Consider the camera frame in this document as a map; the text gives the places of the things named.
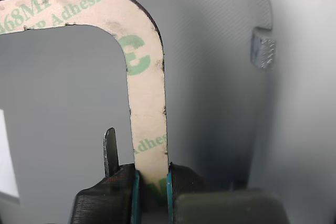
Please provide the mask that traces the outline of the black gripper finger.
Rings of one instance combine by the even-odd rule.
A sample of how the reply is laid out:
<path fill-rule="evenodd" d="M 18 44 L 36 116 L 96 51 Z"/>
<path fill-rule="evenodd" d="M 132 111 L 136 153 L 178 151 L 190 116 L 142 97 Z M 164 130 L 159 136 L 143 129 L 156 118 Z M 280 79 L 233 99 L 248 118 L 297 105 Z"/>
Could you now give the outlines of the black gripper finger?
<path fill-rule="evenodd" d="M 186 166 L 170 164 L 169 223 L 288 223 L 278 198 L 261 189 L 222 191 Z"/>
<path fill-rule="evenodd" d="M 116 133 L 109 128 L 103 139 L 105 177 L 76 194 L 70 223 L 140 224 L 140 174 L 135 165 L 120 165 Z"/>

